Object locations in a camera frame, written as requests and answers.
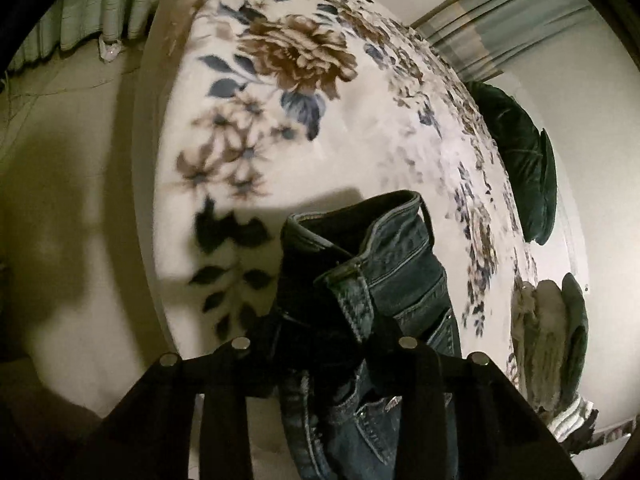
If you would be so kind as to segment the dark blue jeans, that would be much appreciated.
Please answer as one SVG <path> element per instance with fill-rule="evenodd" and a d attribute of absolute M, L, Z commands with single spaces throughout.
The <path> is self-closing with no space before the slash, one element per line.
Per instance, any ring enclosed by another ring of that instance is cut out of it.
<path fill-rule="evenodd" d="M 392 476 L 401 397 L 378 383 L 374 359 L 405 336 L 460 352 L 434 243 L 413 191 L 286 220 L 272 310 L 282 422 L 303 478 Z"/>

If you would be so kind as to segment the white bed headboard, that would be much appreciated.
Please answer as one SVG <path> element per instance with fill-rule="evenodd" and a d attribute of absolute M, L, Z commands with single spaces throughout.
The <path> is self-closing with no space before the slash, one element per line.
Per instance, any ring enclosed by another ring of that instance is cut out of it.
<path fill-rule="evenodd" d="M 564 252 L 568 262 L 567 271 L 574 276 L 588 299 L 591 292 L 589 262 L 585 232 L 582 228 L 573 185 L 560 156 L 555 157 L 556 171 L 556 215 L 555 229 L 562 235 Z"/>

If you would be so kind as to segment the dark green plush blanket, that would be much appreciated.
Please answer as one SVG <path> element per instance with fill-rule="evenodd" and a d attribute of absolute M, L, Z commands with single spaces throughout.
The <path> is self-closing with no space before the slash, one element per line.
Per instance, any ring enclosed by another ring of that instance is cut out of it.
<path fill-rule="evenodd" d="M 558 177 L 548 133 L 538 129 L 523 107 L 501 89 L 469 81 L 487 129 L 508 174 L 526 242 L 548 242 L 555 224 Z"/>

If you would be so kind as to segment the striped curtain near corner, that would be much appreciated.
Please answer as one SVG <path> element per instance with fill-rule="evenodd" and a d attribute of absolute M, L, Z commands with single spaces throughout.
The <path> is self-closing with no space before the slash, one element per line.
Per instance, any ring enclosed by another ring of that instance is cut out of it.
<path fill-rule="evenodd" d="M 17 49 L 6 70 L 47 58 L 55 49 L 69 51 L 100 35 L 107 44 L 136 40 L 145 31 L 153 0 L 56 0 Z"/>

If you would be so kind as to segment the striped green curtain at window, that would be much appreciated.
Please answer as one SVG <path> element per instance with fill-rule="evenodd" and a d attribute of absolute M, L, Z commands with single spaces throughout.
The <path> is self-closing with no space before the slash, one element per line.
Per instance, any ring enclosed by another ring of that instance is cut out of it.
<path fill-rule="evenodd" d="M 485 81 L 518 56 L 598 18 L 588 0 L 456 0 L 416 30 L 461 80 Z"/>

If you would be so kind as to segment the folded grey pants stack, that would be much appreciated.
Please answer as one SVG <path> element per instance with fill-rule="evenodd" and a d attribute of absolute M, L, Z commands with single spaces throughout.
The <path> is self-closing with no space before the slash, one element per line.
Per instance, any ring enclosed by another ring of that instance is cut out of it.
<path fill-rule="evenodd" d="M 559 408 L 566 350 L 566 307 L 562 282 L 518 281 L 511 302 L 511 336 L 518 366 L 518 388 L 559 443 L 582 425 L 593 425 L 598 410 L 579 388 L 575 401 Z"/>

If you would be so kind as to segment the floral bed blanket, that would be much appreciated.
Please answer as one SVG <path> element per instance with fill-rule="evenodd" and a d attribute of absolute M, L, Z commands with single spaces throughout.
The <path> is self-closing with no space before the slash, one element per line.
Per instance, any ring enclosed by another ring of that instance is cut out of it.
<path fill-rule="evenodd" d="M 180 356 L 245 332 L 276 296 L 290 214 L 420 193 L 464 352 L 518 376 L 512 296 L 535 266 L 468 90 L 373 0 L 177 0 L 153 254 Z"/>

